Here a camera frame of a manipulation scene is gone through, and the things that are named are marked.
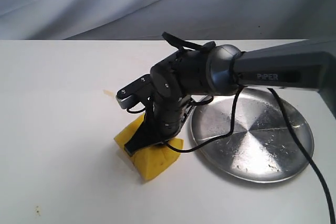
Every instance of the white tabletop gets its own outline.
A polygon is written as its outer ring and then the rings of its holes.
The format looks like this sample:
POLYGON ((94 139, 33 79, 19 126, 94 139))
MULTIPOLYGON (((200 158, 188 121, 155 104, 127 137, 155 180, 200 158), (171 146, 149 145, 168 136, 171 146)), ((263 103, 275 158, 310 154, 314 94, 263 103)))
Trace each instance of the white tabletop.
MULTIPOLYGON (((163 41, 0 41, 0 223, 328 223, 310 167, 259 185, 190 153, 142 182, 113 140, 136 115, 103 90, 117 92, 172 52, 163 41)), ((314 160, 335 196, 336 120, 317 93, 279 94, 310 124, 314 160)), ((190 147, 186 127, 179 137, 190 147)))

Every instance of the white backdrop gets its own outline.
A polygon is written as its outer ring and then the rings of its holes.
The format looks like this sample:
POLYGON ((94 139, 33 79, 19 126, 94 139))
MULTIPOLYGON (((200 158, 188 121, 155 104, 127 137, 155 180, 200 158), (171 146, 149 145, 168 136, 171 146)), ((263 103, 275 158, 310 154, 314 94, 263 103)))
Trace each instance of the white backdrop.
POLYGON ((336 0, 0 0, 0 39, 311 38, 336 0))

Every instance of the robotic arm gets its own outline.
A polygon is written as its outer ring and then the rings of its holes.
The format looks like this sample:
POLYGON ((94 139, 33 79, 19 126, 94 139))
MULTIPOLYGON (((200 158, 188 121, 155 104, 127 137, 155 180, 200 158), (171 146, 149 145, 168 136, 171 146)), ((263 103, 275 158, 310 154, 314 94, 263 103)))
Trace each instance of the robotic arm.
POLYGON ((141 102, 146 110, 124 146, 130 156, 176 136, 193 107, 201 105, 191 95, 233 95, 239 86, 307 89, 319 92, 336 117, 336 40, 242 52, 213 41, 201 46, 167 33, 163 38, 178 50, 117 93, 122 109, 141 102))

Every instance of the yellow object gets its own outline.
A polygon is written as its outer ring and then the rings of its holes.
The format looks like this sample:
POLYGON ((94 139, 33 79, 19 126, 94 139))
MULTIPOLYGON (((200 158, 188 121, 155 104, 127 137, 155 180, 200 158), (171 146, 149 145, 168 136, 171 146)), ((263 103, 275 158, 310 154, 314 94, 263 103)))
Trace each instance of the yellow object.
MULTIPOLYGON (((124 144, 131 139, 136 130, 139 128, 143 121, 143 117, 144 115, 138 117, 114 138, 122 150, 124 150, 124 144)), ((173 138, 169 141, 169 143, 175 148, 183 148, 182 139, 173 138)), ((166 170, 177 160, 179 156, 180 153, 169 149, 167 146, 154 145, 137 151, 132 157, 130 157, 130 160, 138 169, 143 179, 150 180, 166 170)))

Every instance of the round metal plate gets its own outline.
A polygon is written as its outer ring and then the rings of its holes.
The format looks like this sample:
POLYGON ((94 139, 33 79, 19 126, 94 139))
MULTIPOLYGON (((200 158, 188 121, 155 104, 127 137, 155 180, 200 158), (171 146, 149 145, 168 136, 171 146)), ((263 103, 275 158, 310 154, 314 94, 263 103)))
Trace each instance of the round metal plate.
MULTIPOLYGON (((195 108, 191 130, 196 144, 229 131, 233 98, 215 97, 212 103, 195 108)), ((308 123, 292 105, 283 103, 300 142, 312 155, 314 141, 308 123)), ((308 165, 271 93, 244 89, 235 119, 232 136, 200 149, 219 169, 244 180, 273 183, 297 175, 308 165)))

